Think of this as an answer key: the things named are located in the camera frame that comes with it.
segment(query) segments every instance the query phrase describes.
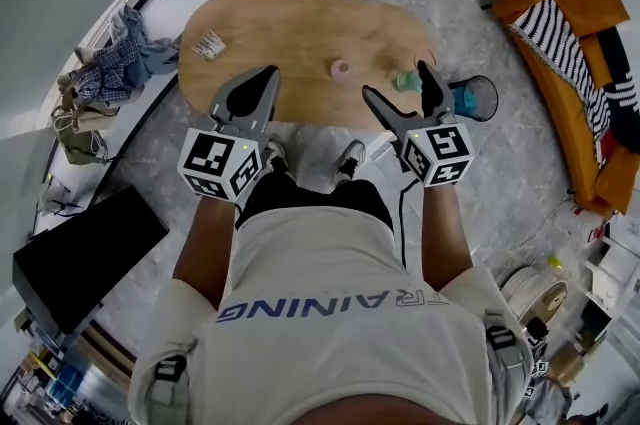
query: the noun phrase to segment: wooden table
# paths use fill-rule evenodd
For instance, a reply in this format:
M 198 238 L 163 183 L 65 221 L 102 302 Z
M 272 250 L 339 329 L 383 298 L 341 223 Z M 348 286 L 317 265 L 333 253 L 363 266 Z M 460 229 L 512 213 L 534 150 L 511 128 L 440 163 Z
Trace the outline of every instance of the wooden table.
M 213 31 L 227 48 L 213 61 L 191 48 Z M 180 90 L 207 113 L 217 89 L 251 68 L 274 64 L 282 82 L 274 119 L 382 130 L 362 99 L 362 86 L 382 91 L 398 108 L 420 111 L 415 92 L 391 85 L 428 50 L 420 21 L 409 11 L 362 0 L 209 0 L 189 19 L 178 65 Z M 349 63 L 352 79 L 335 82 L 330 67 Z

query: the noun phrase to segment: orange sofa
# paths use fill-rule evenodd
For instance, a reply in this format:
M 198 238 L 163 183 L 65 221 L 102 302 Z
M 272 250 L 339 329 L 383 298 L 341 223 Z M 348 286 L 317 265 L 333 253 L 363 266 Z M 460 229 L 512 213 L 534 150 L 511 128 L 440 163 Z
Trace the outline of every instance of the orange sofa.
M 506 25 L 541 0 L 496 0 L 493 13 Z M 596 32 L 629 19 L 621 0 L 555 0 L 571 24 L 589 66 L 596 87 L 609 84 L 611 74 Z M 575 200 L 603 216 L 614 210 L 626 213 L 633 193 L 640 155 L 616 143 L 606 165 L 598 168 L 593 134 L 587 125 L 583 105 L 571 85 L 553 72 L 519 37 L 516 45 L 527 62 L 544 96 L 558 131 L 569 166 Z

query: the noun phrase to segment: white t-shirt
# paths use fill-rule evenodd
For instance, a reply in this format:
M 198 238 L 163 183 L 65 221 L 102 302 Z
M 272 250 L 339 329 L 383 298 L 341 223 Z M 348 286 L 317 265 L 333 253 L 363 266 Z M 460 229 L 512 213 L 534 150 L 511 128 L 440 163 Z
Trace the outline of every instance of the white t-shirt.
M 232 292 L 218 312 L 181 281 L 161 290 L 132 378 L 136 421 L 148 422 L 156 363 L 186 353 L 195 424 L 285 425 L 361 394 L 492 423 L 481 317 L 503 309 L 520 328 L 486 269 L 437 293 L 393 256 L 384 223 L 342 208 L 268 211 L 238 235 Z

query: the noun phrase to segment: black screen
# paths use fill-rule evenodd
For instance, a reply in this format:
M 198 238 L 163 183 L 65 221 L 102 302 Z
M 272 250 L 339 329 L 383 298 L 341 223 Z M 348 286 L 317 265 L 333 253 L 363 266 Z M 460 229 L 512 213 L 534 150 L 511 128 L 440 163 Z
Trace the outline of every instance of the black screen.
M 167 232 L 129 187 L 16 252 L 13 284 L 37 321 L 70 334 Z

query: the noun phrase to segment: gray floor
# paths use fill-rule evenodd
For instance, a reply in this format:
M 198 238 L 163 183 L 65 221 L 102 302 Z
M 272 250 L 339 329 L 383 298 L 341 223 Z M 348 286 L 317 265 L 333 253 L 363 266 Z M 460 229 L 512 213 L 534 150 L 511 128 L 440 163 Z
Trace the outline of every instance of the gray floor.
M 488 123 L 466 121 L 477 158 L 456 186 L 475 263 L 487 265 L 501 279 L 520 263 L 543 260 L 571 245 L 553 221 L 545 220 L 570 186 L 560 147 L 520 55 L 503 27 L 480 9 L 490 0 L 376 1 L 408 8 L 424 22 L 436 48 L 437 69 L 446 79 L 483 74 L 498 88 L 496 116 Z M 112 178 L 114 188 L 135 185 L 171 230 L 107 296 L 98 315 L 101 324 L 134 353 L 197 204 L 175 169 L 181 145 L 188 127 L 206 125 L 207 120 L 190 110 L 174 89 L 144 125 Z M 344 146 L 353 138 L 363 139 L 374 152 L 358 177 L 377 185 L 399 231 L 399 189 L 411 177 L 400 172 L 392 151 L 388 145 L 380 147 L 376 134 L 291 124 L 274 124 L 273 132 L 283 140 L 299 183 L 316 190 L 327 189 L 331 163 Z M 421 200 L 416 187 L 404 207 L 408 268 L 416 274 L 420 273 Z M 572 298 L 581 300 L 577 294 Z

